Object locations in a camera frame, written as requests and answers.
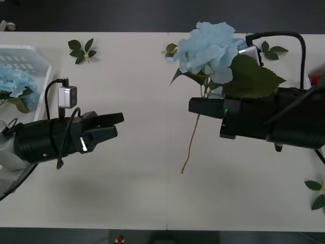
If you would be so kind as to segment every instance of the table surface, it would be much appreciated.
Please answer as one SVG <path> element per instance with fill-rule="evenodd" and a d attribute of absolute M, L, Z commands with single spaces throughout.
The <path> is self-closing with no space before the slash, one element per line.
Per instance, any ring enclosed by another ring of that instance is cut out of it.
<path fill-rule="evenodd" d="M 161 51 L 187 34 L 1 33 L 2 44 L 33 45 L 53 63 L 55 77 L 78 87 L 82 112 L 123 112 L 118 137 L 94 152 L 41 164 L 1 202 L 1 227 L 323 231 L 317 193 L 304 181 L 325 168 L 312 150 L 219 137 L 221 121 L 202 117 L 181 174 L 196 115 L 188 100 L 198 85 L 186 77 L 169 86 L 177 64 Z M 91 63 L 75 65 L 67 41 L 94 38 Z M 325 61 L 325 36 L 304 35 L 306 71 Z M 289 49 L 265 66 L 297 85 L 301 51 L 293 38 L 268 38 Z M 51 115 L 57 116 L 51 96 Z"/>

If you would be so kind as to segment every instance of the plastic basket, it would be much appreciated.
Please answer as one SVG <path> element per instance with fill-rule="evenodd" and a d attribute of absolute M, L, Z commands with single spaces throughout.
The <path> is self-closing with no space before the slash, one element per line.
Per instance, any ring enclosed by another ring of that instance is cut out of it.
<path fill-rule="evenodd" d="M 19 122 L 25 124 L 43 119 L 44 93 L 54 74 L 52 65 L 34 47 L 21 45 L 0 45 L 0 64 L 12 65 L 29 72 L 37 85 L 37 92 L 40 94 L 36 110 L 28 114 L 20 113 L 13 104 L 7 103 L 0 106 L 0 120 L 9 123 L 14 118 L 18 118 Z"/>

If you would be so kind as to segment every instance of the light blue flower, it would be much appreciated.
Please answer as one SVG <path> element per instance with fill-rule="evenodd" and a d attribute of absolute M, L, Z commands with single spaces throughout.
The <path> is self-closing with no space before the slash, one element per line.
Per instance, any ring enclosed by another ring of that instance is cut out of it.
<path fill-rule="evenodd" d="M 190 38 L 178 43 L 173 61 L 179 59 L 182 73 L 197 74 L 203 70 L 215 83 L 228 83 L 233 79 L 229 66 L 245 45 L 244 39 L 234 38 L 234 32 L 235 29 L 225 22 L 199 22 L 197 29 L 190 32 Z"/>
<path fill-rule="evenodd" d="M 11 65 L 0 65 L 0 91 L 10 93 L 10 97 L 17 98 L 29 87 L 34 93 L 24 96 L 27 108 L 34 108 L 35 101 L 38 101 L 39 94 L 36 93 L 37 86 L 28 72 L 14 69 Z"/>

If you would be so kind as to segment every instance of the green leaf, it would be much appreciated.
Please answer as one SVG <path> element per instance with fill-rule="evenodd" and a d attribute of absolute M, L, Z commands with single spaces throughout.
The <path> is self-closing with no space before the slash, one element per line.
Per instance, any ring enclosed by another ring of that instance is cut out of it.
<path fill-rule="evenodd" d="M 10 98 L 8 99 L 8 103 L 15 104 L 18 111 L 21 113 L 29 113 L 29 109 L 27 108 L 22 98 Z"/>
<path fill-rule="evenodd" d="M 167 52 L 165 54 L 165 57 L 173 57 L 175 54 L 174 53 L 171 53 L 171 52 Z"/>
<path fill-rule="evenodd" d="M 85 55 L 85 52 L 81 49 L 78 49 L 78 50 L 73 50 L 71 53 L 70 53 L 71 56 L 73 57 L 82 57 Z"/>
<path fill-rule="evenodd" d="M 325 196 L 320 195 L 316 198 L 313 205 L 311 206 L 311 210 L 317 210 L 325 206 Z"/>
<path fill-rule="evenodd" d="M 0 93 L 0 100 L 6 100 L 10 98 L 11 93 Z"/>
<path fill-rule="evenodd" d="M 91 48 L 91 46 L 92 46 L 92 43 L 93 43 L 93 38 L 90 39 L 90 40 L 86 43 L 86 45 L 85 45 L 85 51 L 86 51 L 86 52 L 88 52 L 88 51 L 90 50 L 90 48 Z"/>
<path fill-rule="evenodd" d="M 218 87 L 220 87 L 221 84 L 219 83 L 214 83 L 213 81 L 210 81 L 209 84 L 208 84 L 208 87 L 210 90 L 214 90 L 214 89 L 217 89 Z"/>
<path fill-rule="evenodd" d="M 171 43 L 171 44 L 167 45 L 167 47 L 166 47 L 166 51 L 167 51 L 167 52 L 173 52 L 173 51 L 175 50 L 176 47 L 177 47 L 176 44 Z"/>
<path fill-rule="evenodd" d="M 289 52 L 289 50 L 286 50 L 285 48 L 280 47 L 280 46 L 272 47 L 270 49 L 270 51 L 272 51 L 272 52 L 280 52 L 280 53 Z"/>
<path fill-rule="evenodd" d="M 194 80 L 197 84 L 199 84 L 199 85 L 203 85 L 204 84 L 204 77 L 199 77 L 199 76 L 196 76 L 196 75 L 193 75 L 193 74 L 191 74 L 190 72 L 186 72 L 186 73 L 182 73 L 179 69 L 177 69 L 177 71 L 176 71 L 176 73 L 175 73 L 175 75 L 174 75 L 174 77 L 173 77 L 173 79 L 172 79 L 172 82 L 171 82 L 171 84 L 174 82 L 174 80 L 176 80 L 176 78 L 178 77 L 178 76 L 180 76 L 180 75 L 185 75 L 185 76 L 187 76 L 188 78 L 191 78 L 192 80 Z M 200 71 L 199 73 L 198 73 L 198 75 L 204 75 L 204 73 L 202 72 L 202 71 Z"/>
<path fill-rule="evenodd" d="M 68 45 L 69 45 L 70 49 L 72 49 L 72 50 L 78 50 L 78 49 L 81 48 L 81 44 L 77 40 L 71 40 L 71 41 L 69 41 L 68 42 Z"/>
<path fill-rule="evenodd" d="M 94 51 L 94 50 L 89 51 L 89 53 L 88 53 L 88 57 L 94 57 L 96 53 L 97 53 L 97 52 Z"/>
<path fill-rule="evenodd" d="M 279 56 L 275 52 L 267 51 L 264 53 L 265 57 L 270 60 L 278 60 Z"/>
<path fill-rule="evenodd" d="M 171 85 L 171 84 L 174 82 L 174 80 L 176 80 L 177 77 L 180 76 L 180 75 L 183 75 L 183 73 L 180 71 L 180 69 L 177 69 L 177 71 L 176 71 L 176 73 L 175 73 L 175 75 L 174 75 L 174 77 L 173 77 L 172 82 L 170 83 L 170 85 Z"/>
<path fill-rule="evenodd" d="M 279 84 L 285 82 L 271 70 L 259 66 L 255 59 L 247 55 L 237 55 L 230 68 L 233 72 L 233 80 L 222 85 L 222 92 L 231 97 L 266 97 Z"/>
<path fill-rule="evenodd" d="M 33 93 L 33 90 L 32 89 L 30 89 L 29 87 L 25 87 L 26 88 L 26 90 L 24 90 L 23 91 L 23 93 L 22 93 L 22 95 L 21 96 L 27 96 L 27 95 L 29 95 L 29 94 L 32 94 Z"/>
<path fill-rule="evenodd" d="M 85 59 L 84 56 L 77 58 L 77 59 L 76 59 L 76 64 L 81 63 L 84 59 Z"/>
<path fill-rule="evenodd" d="M 322 188 L 322 185 L 320 183 L 315 182 L 313 180 L 305 181 L 305 185 L 313 191 L 319 191 Z"/>
<path fill-rule="evenodd" d="M 266 41 L 262 43 L 262 52 L 267 52 L 269 51 L 270 45 Z"/>

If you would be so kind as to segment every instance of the dark floor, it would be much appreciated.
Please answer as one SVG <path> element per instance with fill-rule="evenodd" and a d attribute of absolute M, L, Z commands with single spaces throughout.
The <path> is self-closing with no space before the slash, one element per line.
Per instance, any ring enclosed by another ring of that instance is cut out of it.
<path fill-rule="evenodd" d="M 316 244 L 294 232 L 146 231 L 0 228 L 1 244 Z M 310 236 L 324 240 L 324 233 Z"/>
<path fill-rule="evenodd" d="M 188 32 L 226 21 L 239 33 L 324 34 L 324 9 L 324 0 L 6 0 L 0 20 L 19 31 Z"/>

